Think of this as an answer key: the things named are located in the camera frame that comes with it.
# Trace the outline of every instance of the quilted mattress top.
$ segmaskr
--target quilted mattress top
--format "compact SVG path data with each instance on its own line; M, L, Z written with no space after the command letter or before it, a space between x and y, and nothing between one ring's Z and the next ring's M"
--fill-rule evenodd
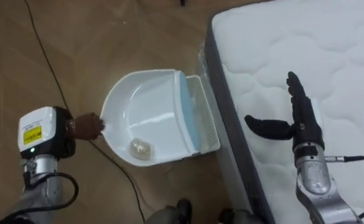
M310 223L295 195L292 141L253 134L247 114L292 123L293 71L319 101L326 156L364 155L364 0L280 0L212 20L226 80L276 223ZM329 164L342 197L364 211L364 161Z

